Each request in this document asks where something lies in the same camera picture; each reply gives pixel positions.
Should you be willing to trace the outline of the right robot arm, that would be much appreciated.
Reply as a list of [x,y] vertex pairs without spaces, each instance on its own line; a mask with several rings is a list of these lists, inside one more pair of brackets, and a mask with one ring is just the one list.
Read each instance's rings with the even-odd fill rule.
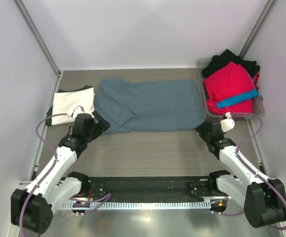
[[227,194],[243,208],[254,228],[286,222],[286,191],[282,181],[269,178],[244,157],[232,139],[224,135],[235,127],[232,114],[223,118],[208,117],[196,127],[196,132],[208,150],[233,172],[225,170],[209,175],[207,189],[212,195]]

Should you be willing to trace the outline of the grey blue t shirt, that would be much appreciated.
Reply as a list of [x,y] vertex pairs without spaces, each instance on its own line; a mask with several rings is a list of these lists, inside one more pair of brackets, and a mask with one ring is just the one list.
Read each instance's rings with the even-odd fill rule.
[[108,134],[192,130],[204,121],[193,79],[148,82],[104,79],[98,86],[94,106],[110,123]]

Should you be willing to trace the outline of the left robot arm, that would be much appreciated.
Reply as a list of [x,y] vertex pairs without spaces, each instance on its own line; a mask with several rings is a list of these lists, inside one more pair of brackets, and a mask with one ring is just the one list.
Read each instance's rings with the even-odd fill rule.
[[42,172],[24,189],[11,195],[11,223],[42,235],[49,228],[56,211],[74,195],[89,193],[88,176],[71,173],[60,182],[67,169],[77,161],[88,144],[109,129],[110,124],[97,111],[91,114],[74,111],[74,125],[53,148],[53,157]]

